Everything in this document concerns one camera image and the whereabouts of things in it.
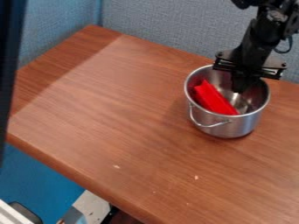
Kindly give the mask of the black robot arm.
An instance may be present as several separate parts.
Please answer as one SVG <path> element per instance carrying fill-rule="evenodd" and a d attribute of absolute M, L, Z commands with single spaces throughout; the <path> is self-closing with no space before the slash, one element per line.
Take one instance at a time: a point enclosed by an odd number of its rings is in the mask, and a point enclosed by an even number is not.
<path fill-rule="evenodd" d="M 260 78 L 279 80 L 285 62 L 271 52 L 288 53 L 299 32 L 299 0 L 231 0 L 241 9 L 257 7 L 239 46 L 219 51 L 212 68 L 231 73 L 231 89 L 243 93 Z"/>

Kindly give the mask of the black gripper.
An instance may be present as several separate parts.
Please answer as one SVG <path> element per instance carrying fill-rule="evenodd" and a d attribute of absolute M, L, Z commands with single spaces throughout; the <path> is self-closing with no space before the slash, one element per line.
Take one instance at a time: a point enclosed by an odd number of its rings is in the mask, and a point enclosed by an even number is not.
<path fill-rule="evenodd" d="M 212 67 L 232 72 L 233 91 L 243 93 L 259 82 L 260 77 L 273 80 L 281 78 L 285 62 L 271 56 L 271 52 L 283 38 L 280 33 L 247 31 L 235 49 L 216 53 Z"/>

